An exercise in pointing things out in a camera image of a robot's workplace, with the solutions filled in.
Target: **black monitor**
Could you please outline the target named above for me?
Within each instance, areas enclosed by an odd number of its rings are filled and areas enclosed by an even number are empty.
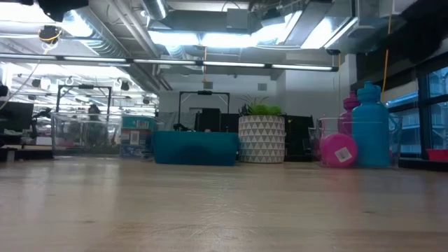
[[[3,106],[4,101],[0,101],[0,106]],[[8,102],[0,110],[0,130],[4,129],[21,132],[22,130],[29,130],[31,119],[33,116],[34,104],[22,102]]]

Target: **planter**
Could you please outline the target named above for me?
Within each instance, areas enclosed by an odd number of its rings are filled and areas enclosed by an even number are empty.
[[[285,120],[275,115],[239,118],[239,161],[281,163],[285,158]]]

